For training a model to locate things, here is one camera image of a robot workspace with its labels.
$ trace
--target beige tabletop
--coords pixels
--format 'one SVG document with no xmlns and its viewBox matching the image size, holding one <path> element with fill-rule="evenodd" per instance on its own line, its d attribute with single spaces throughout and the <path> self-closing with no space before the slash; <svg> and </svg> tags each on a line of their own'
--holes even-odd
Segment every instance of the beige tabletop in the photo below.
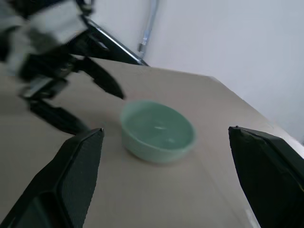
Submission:
<svg viewBox="0 0 304 228">
<path fill-rule="evenodd" d="M 53 102 L 104 127 L 95 193 L 85 228 L 256 228 L 239 184 L 229 126 L 265 131 L 303 147 L 276 124 L 212 77 L 97 60 L 121 84 L 128 100 L 152 99 L 186 116 L 195 126 L 195 149 L 169 165 L 152 165 L 121 146 L 119 114 L 126 101 L 101 91 L 88 76 Z M 17 98 L 19 85 L 0 66 L 0 221 L 34 175 L 69 137 L 39 120 Z"/>
</svg>

